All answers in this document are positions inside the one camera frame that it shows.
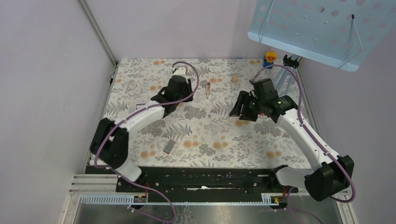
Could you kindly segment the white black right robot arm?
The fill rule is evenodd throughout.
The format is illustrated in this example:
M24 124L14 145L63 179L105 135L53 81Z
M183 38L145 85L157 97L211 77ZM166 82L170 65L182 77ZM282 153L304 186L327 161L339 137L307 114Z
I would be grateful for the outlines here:
M288 95L279 96L269 78L251 83L250 92L240 91L231 117L256 122L260 114L271 118L294 140L307 158L310 169L282 165L273 170L281 186L305 189L320 202L347 189L353 188L354 161L341 156L329 147L313 128L305 122L301 108Z

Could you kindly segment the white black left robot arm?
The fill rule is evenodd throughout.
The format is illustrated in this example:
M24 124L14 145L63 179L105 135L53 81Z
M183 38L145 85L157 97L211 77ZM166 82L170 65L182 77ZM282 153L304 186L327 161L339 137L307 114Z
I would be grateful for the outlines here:
M111 168L118 175L135 182L141 175L141 169L129 158L129 138L174 112L180 103L193 100L194 90L186 73L185 67L173 68L167 86L127 118L120 121L103 118L90 144L95 161L101 160L105 168Z

